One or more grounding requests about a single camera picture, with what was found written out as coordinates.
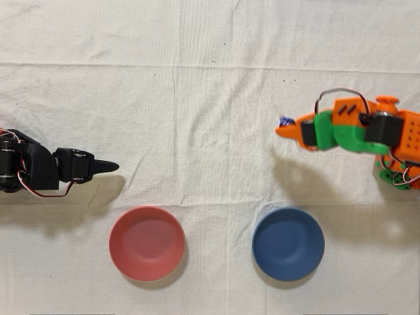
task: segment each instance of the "red wire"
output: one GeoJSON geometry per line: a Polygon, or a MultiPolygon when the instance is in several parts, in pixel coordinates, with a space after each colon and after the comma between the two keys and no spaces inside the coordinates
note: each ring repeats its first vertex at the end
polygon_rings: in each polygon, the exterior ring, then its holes
{"type": "Polygon", "coordinates": [[[22,184],[22,186],[24,187],[24,188],[26,188],[26,190],[27,191],[29,191],[31,194],[33,194],[33,195],[35,195],[35,196],[37,196],[37,197],[40,197],[40,198],[60,198],[60,197],[64,197],[64,196],[66,196],[67,194],[68,194],[68,192],[70,191],[70,188],[73,186],[73,184],[74,184],[74,182],[70,182],[68,185],[67,185],[67,187],[66,187],[66,190],[64,191],[64,195],[43,195],[43,194],[40,194],[39,192],[36,192],[35,190],[33,190],[32,188],[30,188],[27,184],[25,184],[25,182],[24,182],[24,180],[23,180],[23,178],[22,178],[22,175],[20,174],[22,172],[22,170],[19,170],[18,171],[18,178],[19,178],[19,181],[20,181],[20,183],[22,184]]]}

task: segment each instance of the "bowl rim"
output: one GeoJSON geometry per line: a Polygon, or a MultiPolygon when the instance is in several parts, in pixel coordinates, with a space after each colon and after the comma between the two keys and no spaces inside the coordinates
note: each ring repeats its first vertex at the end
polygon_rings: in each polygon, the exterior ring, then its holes
{"type": "Polygon", "coordinates": [[[303,279],[303,278],[305,278],[305,277],[307,277],[307,276],[309,276],[311,273],[313,273],[317,268],[318,268],[318,266],[320,265],[320,263],[321,263],[321,261],[322,261],[322,258],[324,257],[324,252],[325,252],[325,248],[326,248],[326,239],[325,239],[325,236],[324,236],[324,231],[322,230],[322,227],[320,226],[320,224],[318,223],[318,221],[317,220],[315,220],[315,218],[310,214],[310,213],[308,213],[308,212],[306,212],[306,211],[304,211],[304,210],[302,210],[302,209],[299,209],[299,208],[296,208],[296,207],[279,207],[279,208],[275,208],[275,209],[273,209],[273,210],[271,210],[271,211],[269,211],[266,215],[264,215],[263,217],[262,217],[262,219],[259,221],[259,223],[257,224],[257,226],[255,227],[255,229],[254,229],[254,233],[253,233],[253,236],[252,236],[252,256],[253,256],[253,258],[254,258],[254,261],[255,261],[255,263],[257,264],[257,266],[258,266],[258,268],[260,268],[260,270],[262,271],[262,272],[264,272],[264,274],[266,274],[268,277],[270,277],[270,278],[272,278],[272,279],[274,279],[274,280],[278,280],[278,281],[282,281],[282,282],[294,282],[294,281],[299,281],[299,280],[301,280],[301,279],[303,279]],[[257,258],[255,257],[255,250],[254,250],[254,244],[255,244],[255,234],[257,233],[257,230],[259,229],[259,227],[260,227],[260,225],[265,221],[265,219],[267,219],[270,215],[273,215],[274,213],[277,213],[277,212],[280,212],[280,211],[284,211],[284,210],[292,210],[292,211],[296,211],[296,212],[300,212],[300,213],[303,213],[304,215],[308,215],[315,223],[316,223],[316,225],[318,226],[318,228],[320,229],[320,231],[321,231],[321,235],[322,235],[322,253],[321,253],[321,256],[320,256],[320,259],[319,259],[319,261],[317,262],[317,264],[316,264],[316,266],[310,271],[310,272],[308,272],[307,274],[305,274],[304,276],[302,276],[302,277],[300,277],[299,279],[294,279],[294,280],[283,280],[283,279],[277,279],[277,278],[275,278],[275,277],[273,277],[273,276],[271,276],[270,274],[267,274],[262,268],[261,268],[261,266],[260,266],[260,264],[258,263],[258,260],[257,260],[257,258]]]}
{"type": "Polygon", "coordinates": [[[109,254],[110,254],[110,257],[111,257],[111,261],[112,261],[112,263],[114,264],[114,266],[118,269],[118,271],[120,271],[125,277],[128,277],[128,278],[130,278],[130,279],[132,279],[132,280],[134,280],[134,281],[139,281],[139,282],[144,282],[144,283],[148,283],[148,282],[154,282],[154,281],[159,281],[159,280],[162,280],[162,279],[164,279],[164,278],[166,278],[166,277],[168,277],[170,274],[172,274],[172,272],[174,272],[177,268],[178,268],[178,266],[179,266],[179,264],[181,263],[181,261],[182,261],[182,259],[184,258],[184,255],[185,255],[185,243],[186,243],[186,238],[185,238],[185,232],[184,232],[184,229],[182,228],[182,225],[181,225],[181,223],[178,221],[178,219],[172,214],[172,213],[170,213],[168,210],[165,210],[165,209],[163,209],[163,208],[160,208],[160,207],[157,207],[157,206],[155,206],[155,205],[139,205],[139,206],[137,206],[137,207],[134,207],[134,208],[130,208],[130,209],[128,209],[128,210],[126,210],[124,213],[122,213],[120,216],[118,216],[118,218],[115,220],[115,222],[113,223],[113,225],[112,225],[112,227],[111,227],[111,229],[110,229],[110,233],[109,233],[109,235],[108,235],[108,252],[109,252],[109,254]],[[132,277],[130,277],[130,276],[128,276],[128,275],[126,275],[124,272],[122,272],[121,271],[121,269],[119,269],[118,268],[118,266],[117,266],[117,264],[115,263],[115,261],[114,261],[114,258],[112,257],[112,251],[111,251],[111,237],[112,237],[112,232],[114,231],[114,228],[116,227],[116,225],[117,225],[117,223],[125,216],[125,215],[128,215],[129,213],[131,213],[131,212],[133,212],[133,211],[138,211],[138,210],[141,210],[141,209],[145,209],[145,208],[153,208],[153,209],[155,209],[155,210],[158,210],[158,211],[161,211],[161,212],[163,212],[163,213],[165,213],[165,214],[168,214],[170,217],[172,217],[174,220],[175,220],[175,222],[177,223],[177,225],[179,226],[179,228],[180,228],[180,230],[181,230],[181,232],[182,232],[182,256],[181,256],[181,258],[180,258],[180,260],[179,260],[179,262],[177,263],[177,265],[174,267],[174,269],[172,269],[172,271],[170,272],[170,273],[168,273],[168,274],[166,274],[166,275],[164,275],[163,277],[161,277],[161,278],[159,278],[159,279],[154,279],[154,280],[139,280],[139,279],[135,279],[135,278],[132,278],[132,277]]]}

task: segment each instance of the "white tablecloth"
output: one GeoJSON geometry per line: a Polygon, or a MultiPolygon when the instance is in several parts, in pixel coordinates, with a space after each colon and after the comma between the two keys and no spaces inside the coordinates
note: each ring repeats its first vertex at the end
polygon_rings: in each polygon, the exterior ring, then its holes
{"type": "Polygon", "coordinates": [[[419,34],[418,0],[0,0],[0,126],[121,166],[62,199],[0,194],[0,314],[418,314],[419,191],[379,180],[371,155],[307,152],[274,128],[336,86],[419,111],[419,34]],[[188,250],[136,283],[108,232],[146,203],[188,250]],[[251,256],[279,205],[325,234],[298,282],[251,256]]]}

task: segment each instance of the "orange and green robotic arm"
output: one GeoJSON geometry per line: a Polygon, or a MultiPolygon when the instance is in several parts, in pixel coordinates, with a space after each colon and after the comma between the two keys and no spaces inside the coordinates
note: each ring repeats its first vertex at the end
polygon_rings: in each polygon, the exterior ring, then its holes
{"type": "Polygon", "coordinates": [[[316,101],[313,113],[296,120],[281,118],[276,133],[295,139],[307,150],[340,146],[376,154],[382,179],[401,190],[420,189],[420,114],[397,110],[397,102],[394,96],[377,96],[372,102],[353,90],[328,90],[316,101]],[[359,96],[337,98],[333,108],[318,112],[321,97],[337,91],[359,96]]]}

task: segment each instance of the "bowl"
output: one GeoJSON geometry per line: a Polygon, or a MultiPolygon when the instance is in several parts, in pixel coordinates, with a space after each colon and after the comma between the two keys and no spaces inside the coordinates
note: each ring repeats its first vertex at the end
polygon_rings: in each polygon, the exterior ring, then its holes
{"type": "Polygon", "coordinates": [[[170,274],[184,255],[178,220],[154,206],[128,210],[112,226],[108,247],[115,267],[127,277],[149,282],[170,274]]]}
{"type": "Polygon", "coordinates": [[[291,207],[267,214],[258,224],[252,251],[258,267],[281,281],[295,281],[316,269],[324,255],[324,234],[308,213],[291,207]]]}

